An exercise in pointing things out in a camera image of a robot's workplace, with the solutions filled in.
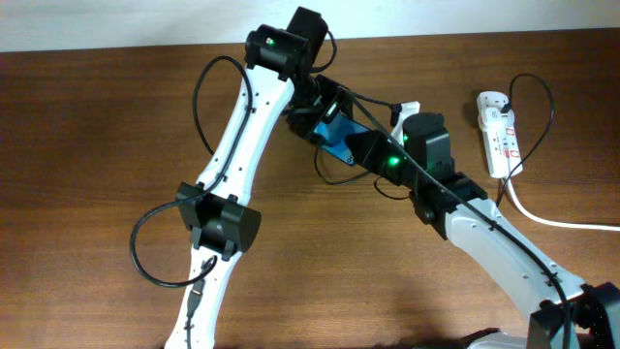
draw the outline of black wire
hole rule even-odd
[[[188,317],[187,322],[185,323],[185,328],[187,329],[187,349],[192,349],[192,318]]]
[[[142,264],[140,263],[140,260],[138,259],[138,253],[136,251],[136,239],[138,237],[138,232],[140,231],[141,226],[150,217],[152,217],[153,215],[155,215],[157,213],[160,213],[161,211],[163,211],[163,210],[165,210],[167,208],[180,206],[180,205],[183,205],[183,204],[191,203],[193,201],[198,201],[198,200],[204,198],[206,195],[208,195],[222,181],[226,171],[229,168],[229,165],[231,164],[231,161],[233,160],[234,151],[236,150],[236,148],[237,148],[237,146],[239,144],[239,140],[241,139],[241,135],[243,134],[243,130],[245,129],[246,124],[248,123],[248,120],[250,118],[250,114],[252,113],[252,106],[253,106],[253,103],[254,103],[254,99],[253,99],[252,85],[250,84],[250,79],[248,78],[248,75],[243,70],[243,67],[241,66],[241,64],[239,64],[239,62],[237,62],[234,58],[229,57],[229,56],[219,56],[219,57],[214,58],[212,61],[210,61],[207,64],[206,67],[210,68],[210,67],[213,66],[213,64],[215,62],[219,62],[220,60],[227,60],[227,61],[233,63],[233,65],[236,67],[236,69],[239,71],[239,73],[243,77],[243,81],[245,82],[245,86],[246,86],[246,89],[248,91],[247,92],[248,93],[248,105],[247,105],[246,110],[245,110],[245,115],[243,117],[243,120],[241,121],[241,125],[239,126],[239,131],[234,136],[234,140],[232,141],[231,150],[229,151],[229,154],[227,155],[226,160],[224,161],[224,165],[222,166],[222,171],[217,174],[217,176],[215,177],[215,180],[213,181],[213,183],[211,185],[209,185],[208,188],[206,188],[204,190],[204,192],[202,192],[201,194],[199,194],[199,195],[197,195],[195,197],[190,197],[190,198],[186,198],[186,199],[182,199],[182,200],[176,200],[176,201],[173,201],[173,202],[170,202],[170,203],[166,203],[166,204],[163,204],[163,205],[160,205],[160,206],[157,206],[155,208],[150,209],[147,213],[145,213],[142,216],[142,218],[140,220],[138,220],[138,222],[134,226],[134,230],[132,231],[131,237],[129,239],[129,252],[130,252],[130,254],[132,256],[132,261],[134,262],[134,265],[136,266],[136,269],[138,270],[139,274],[142,275],[142,277],[144,277],[145,279],[147,279],[148,281],[154,283],[157,286],[170,287],[170,288],[179,288],[179,287],[185,287],[185,286],[191,285],[191,284],[193,284],[193,283],[203,279],[205,276],[207,276],[211,272],[213,267],[215,266],[215,264],[213,264],[213,267],[211,267],[210,269],[207,269],[207,270],[201,272],[200,275],[198,275],[198,276],[196,276],[196,277],[194,277],[193,279],[190,279],[190,280],[181,281],[181,282],[168,282],[168,281],[160,280],[160,279],[152,276],[151,274],[149,274],[144,269]]]
[[[333,34],[331,34],[331,32],[329,30],[327,30],[327,35],[329,35],[329,38],[331,39],[331,48],[332,48],[332,52],[331,52],[331,58],[329,58],[329,61],[321,66],[321,67],[312,67],[310,68],[310,73],[320,73],[323,70],[329,68],[329,66],[331,65],[331,63],[333,63],[333,60],[336,59],[336,54],[338,54],[338,45],[336,45],[336,41],[333,39]]]
[[[512,88],[514,87],[514,82],[517,81],[519,78],[522,78],[522,77],[532,78],[532,79],[535,79],[535,80],[537,80],[538,82],[541,83],[541,85],[544,88],[544,90],[546,91],[546,95],[547,95],[547,97],[549,99],[549,105],[550,105],[550,108],[551,108],[551,113],[549,114],[549,121],[547,121],[546,128],[542,132],[541,137],[536,141],[534,146],[532,146],[532,149],[530,149],[530,151],[527,153],[527,155],[525,155],[525,157],[521,160],[521,162],[519,162],[518,165],[516,165],[514,167],[514,169],[512,169],[512,171],[509,172],[508,176],[504,180],[504,185],[502,186],[502,190],[500,190],[500,193],[497,196],[497,200],[495,201],[495,206],[497,206],[497,207],[499,207],[500,203],[502,202],[502,198],[504,197],[504,194],[506,193],[506,186],[508,184],[508,181],[511,180],[511,177],[512,177],[512,174],[514,173],[514,171],[516,169],[518,169],[519,166],[523,165],[523,163],[525,163],[525,160],[527,160],[530,157],[530,155],[532,155],[534,150],[536,150],[536,148],[539,146],[539,144],[541,144],[543,139],[549,133],[549,130],[551,129],[551,123],[553,122],[553,114],[555,113],[555,100],[553,99],[553,94],[551,93],[551,89],[549,88],[549,86],[546,84],[546,82],[544,82],[543,79],[535,76],[534,74],[528,74],[528,73],[519,74],[516,77],[512,78],[512,81],[511,81],[511,92],[510,92],[510,96],[509,96],[509,99],[508,99],[508,104],[506,106],[504,106],[504,108],[508,109],[508,110],[512,109]]]
[[[362,100],[362,101],[366,101],[368,103],[373,103],[376,105],[380,105],[380,106],[385,106],[388,107],[390,109],[392,109],[392,107],[394,107],[395,105],[392,103],[388,103],[388,102],[384,102],[384,101],[380,101],[380,100],[376,100],[376,99],[372,99],[370,97],[366,97],[364,95],[360,95],[359,93],[356,93],[352,90],[349,90],[349,93],[356,96],[358,99]]]
[[[345,88],[341,88],[341,89],[349,96],[349,98],[353,101],[353,103],[356,104],[356,106],[361,110],[361,112],[363,112],[363,114],[375,125],[375,127],[377,127],[377,129],[381,131],[392,142],[392,144],[394,144],[395,148],[398,149],[398,152],[400,152],[400,154],[407,161],[409,161],[411,165],[413,165],[418,171],[423,173],[428,178],[428,180],[430,180],[433,184],[435,184],[444,193],[452,196],[457,202],[459,202],[460,204],[468,208],[478,218],[480,218],[483,222],[488,224],[490,226],[490,230],[497,230],[505,238],[509,239],[519,249],[521,249],[526,255],[528,255],[528,257],[530,257],[532,261],[534,261],[534,263],[536,263],[536,265],[539,266],[539,268],[541,268],[544,275],[548,277],[551,285],[553,285],[553,288],[555,288],[555,290],[557,291],[558,296],[560,297],[560,302],[562,303],[562,306],[564,308],[564,340],[563,340],[562,346],[564,349],[569,349],[571,345],[571,313],[569,309],[569,303],[566,298],[566,294],[564,293],[564,290],[560,286],[556,278],[556,274],[552,273],[551,270],[547,267],[547,265],[543,261],[541,261],[541,259],[534,252],[532,252],[531,249],[529,249],[518,238],[515,238],[511,233],[509,233],[506,229],[504,229],[504,227],[499,225],[499,223],[487,217],[486,215],[484,215],[484,213],[480,212],[477,208],[475,208],[468,202],[461,199],[458,195],[456,195],[454,192],[449,190],[439,180],[435,179],[431,174],[425,171],[424,168],[420,166],[418,162],[416,162],[416,160],[414,160],[414,158],[411,155],[409,155],[409,153],[405,150],[405,148],[402,145],[400,145],[400,143],[388,132],[388,130],[386,130],[386,128],[379,121],[377,121],[377,119],[369,111],[366,110],[366,108],[355,98],[355,96],[352,93],[350,93]]]
[[[201,122],[198,120],[198,94],[201,91],[202,81],[204,80],[204,77],[206,77],[206,74],[209,72],[209,70],[211,70],[213,65],[215,65],[215,63],[217,63],[220,60],[228,60],[229,62],[233,62],[233,61],[236,62],[234,58],[226,56],[226,55],[219,56],[211,60],[204,67],[204,69],[202,69],[202,73],[198,77],[198,80],[196,81],[196,85],[194,86],[194,94],[192,95],[192,114],[194,115],[194,124],[196,125],[196,130],[198,131],[198,135],[201,136],[202,144],[204,144],[206,151],[208,151],[209,154],[211,155],[213,155],[213,149],[211,148],[211,145],[209,145],[209,142],[206,141],[206,137],[204,136],[204,133],[202,132]]]
[[[354,176],[352,176],[349,179],[343,179],[343,180],[329,180],[327,178],[325,178],[325,176],[321,173],[321,171],[319,170],[319,164],[317,163],[317,158],[319,157],[319,147],[317,146],[315,151],[314,151],[314,170],[317,172],[317,175],[319,175],[319,177],[323,180],[323,182],[325,182],[325,184],[328,185],[344,185],[344,184],[349,184],[349,183],[353,183],[358,179],[364,178],[367,175],[370,175],[369,171],[363,172],[361,174],[356,174]]]
[[[381,176],[378,176],[378,177],[377,177],[377,179],[375,179],[375,181],[372,183],[372,185],[375,187],[375,189],[377,189],[377,192],[379,192],[379,194],[381,194],[381,195],[385,196],[385,197],[386,197],[386,198],[388,198],[388,199],[392,199],[392,200],[407,200],[407,199],[409,199],[409,197],[408,197],[408,196],[406,196],[406,197],[402,197],[402,198],[395,198],[395,197],[393,197],[393,196],[390,196],[390,195],[388,195],[388,194],[384,193],[381,189],[379,189],[379,185],[377,185],[377,182],[378,182],[378,181],[379,181],[379,179],[381,179],[381,178],[382,178]]]

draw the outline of wooden desk surface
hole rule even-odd
[[[359,93],[421,102],[446,117],[457,169],[490,193],[475,98],[512,76],[548,80],[558,110],[550,136],[515,180],[543,217],[620,224],[620,30],[347,40],[328,76]],[[182,292],[135,271],[129,234],[209,160],[190,96],[202,66],[242,45],[0,54],[0,347],[155,348]],[[321,59],[329,55],[325,47]],[[222,134],[240,77],[223,64],[201,93],[201,122]],[[522,150],[547,101],[516,88]],[[373,108],[388,123],[385,111]],[[526,334],[510,299],[465,253],[372,188],[324,185],[313,147],[275,127],[251,207],[263,225],[234,270],[218,321],[227,346],[355,347],[461,336],[488,327]],[[332,177],[352,175],[335,160]],[[404,190],[394,188],[393,194]],[[515,227],[591,284],[620,285],[620,236],[536,224],[508,202]],[[149,222],[139,254],[153,273],[184,279],[188,232],[172,210]]]

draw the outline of green led light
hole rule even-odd
[[[387,160],[387,162],[389,163],[390,166],[396,166],[400,162],[400,159],[392,156],[389,158],[389,160]]]

